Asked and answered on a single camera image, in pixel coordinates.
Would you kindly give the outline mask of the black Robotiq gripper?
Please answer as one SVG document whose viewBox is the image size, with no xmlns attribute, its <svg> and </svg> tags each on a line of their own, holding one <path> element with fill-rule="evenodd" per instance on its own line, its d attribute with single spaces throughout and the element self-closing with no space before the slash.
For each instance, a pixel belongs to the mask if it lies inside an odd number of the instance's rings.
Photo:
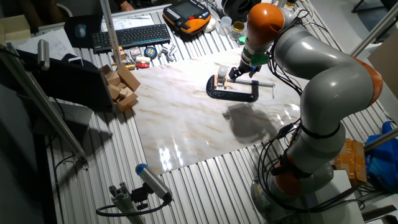
<svg viewBox="0 0 398 224">
<path fill-rule="evenodd" d="M 239 63 L 239 67 L 232 67 L 229 72 L 229 79 L 234 82 L 238 77 L 242 74 L 249 73 L 249 77 L 252 78 L 255 73 L 261 70 L 261 66 L 250 66 L 250 64 L 246 63 L 244 60 L 241 60 Z"/>
</svg>

